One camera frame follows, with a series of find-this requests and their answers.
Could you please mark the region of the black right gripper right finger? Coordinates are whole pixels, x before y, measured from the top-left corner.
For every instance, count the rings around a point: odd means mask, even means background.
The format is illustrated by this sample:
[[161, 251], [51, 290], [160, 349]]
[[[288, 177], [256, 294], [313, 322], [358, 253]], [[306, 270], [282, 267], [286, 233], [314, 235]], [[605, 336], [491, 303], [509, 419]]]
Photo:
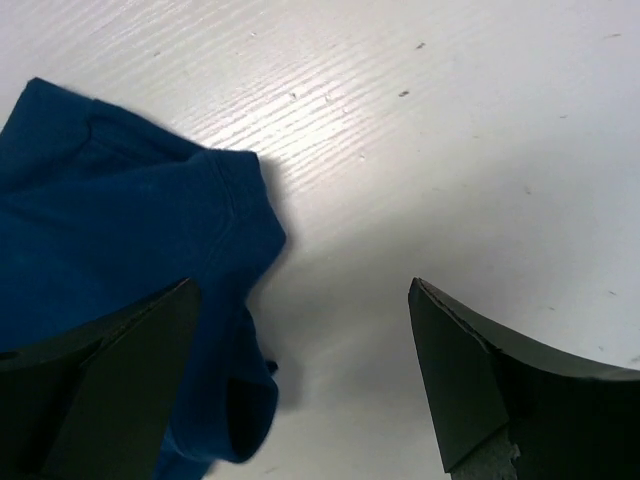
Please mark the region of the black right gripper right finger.
[[639, 374], [534, 340], [423, 279], [411, 326], [453, 479], [635, 479]]

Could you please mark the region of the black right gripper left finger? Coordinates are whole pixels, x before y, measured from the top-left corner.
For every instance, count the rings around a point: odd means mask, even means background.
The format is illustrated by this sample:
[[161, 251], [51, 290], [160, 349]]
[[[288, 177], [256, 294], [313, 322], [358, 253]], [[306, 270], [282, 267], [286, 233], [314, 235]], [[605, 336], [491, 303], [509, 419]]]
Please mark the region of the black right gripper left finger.
[[2, 478], [151, 478], [199, 307], [199, 287], [184, 279], [2, 353]]

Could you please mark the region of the blue Mickey print t-shirt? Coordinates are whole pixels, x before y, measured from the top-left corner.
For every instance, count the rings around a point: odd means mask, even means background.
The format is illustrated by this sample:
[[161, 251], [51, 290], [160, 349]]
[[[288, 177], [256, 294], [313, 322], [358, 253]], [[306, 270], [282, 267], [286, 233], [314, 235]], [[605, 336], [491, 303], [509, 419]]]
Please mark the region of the blue Mickey print t-shirt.
[[1, 347], [95, 320], [183, 278], [198, 327], [153, 475], [243, 463], [278, 402], [246, 300], [286, 242], [259, 159], [30, 80], [1, 133]]

